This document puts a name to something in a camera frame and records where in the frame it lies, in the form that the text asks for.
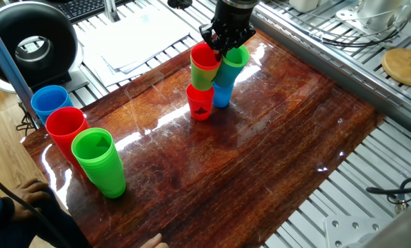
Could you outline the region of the person's right hand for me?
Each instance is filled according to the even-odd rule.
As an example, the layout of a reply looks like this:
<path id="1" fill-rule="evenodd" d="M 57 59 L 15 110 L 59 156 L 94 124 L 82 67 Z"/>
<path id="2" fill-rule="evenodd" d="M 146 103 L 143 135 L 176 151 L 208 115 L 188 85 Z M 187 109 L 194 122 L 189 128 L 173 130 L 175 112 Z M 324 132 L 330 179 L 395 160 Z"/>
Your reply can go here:
<path id="1" fill-rule="evenodd" d="M 158 233 L 142 244 L 140 248 L 169 248 L 169 245 L 162 241 L 162 235 L 161 233 Z"/>

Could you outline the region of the person's left hand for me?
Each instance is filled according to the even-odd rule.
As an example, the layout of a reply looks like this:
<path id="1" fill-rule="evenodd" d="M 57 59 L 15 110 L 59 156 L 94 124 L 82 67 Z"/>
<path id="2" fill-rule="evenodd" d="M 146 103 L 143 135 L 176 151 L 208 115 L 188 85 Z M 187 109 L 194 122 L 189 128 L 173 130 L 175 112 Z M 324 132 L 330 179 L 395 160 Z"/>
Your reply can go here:
<path id="1" fill-rule="evenodd" d="M 12 193 L 27 204 L 32 205 L 39 200 L 47 200 L 50 198 L 50 196 L 45 192 L 45 189 L 48 187 L 49 184 L 39 181 L 37 178 L 31 178 L 30 180 L 16 186 L 12 190 Z M 22 204 L 18 203 L 16 200 L 13 200 L 13 202 L 14 214 L 12 217 L 12 222 L 27 220 L 33 216 L 33 213 L 26 209 Z"/>

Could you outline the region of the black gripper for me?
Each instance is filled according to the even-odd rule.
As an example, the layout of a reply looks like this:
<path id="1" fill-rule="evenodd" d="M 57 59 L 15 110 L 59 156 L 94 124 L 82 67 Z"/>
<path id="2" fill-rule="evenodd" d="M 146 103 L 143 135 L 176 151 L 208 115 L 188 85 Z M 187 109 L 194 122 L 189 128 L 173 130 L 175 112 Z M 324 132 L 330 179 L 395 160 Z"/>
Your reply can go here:
<path id="1" fill-rule="evenodd" d="M 218 0 L 212 23 L 199 26 L 199 32 L 218 60 L 239 48 L 256 33 L 250 24 L 259 0 Z"/>

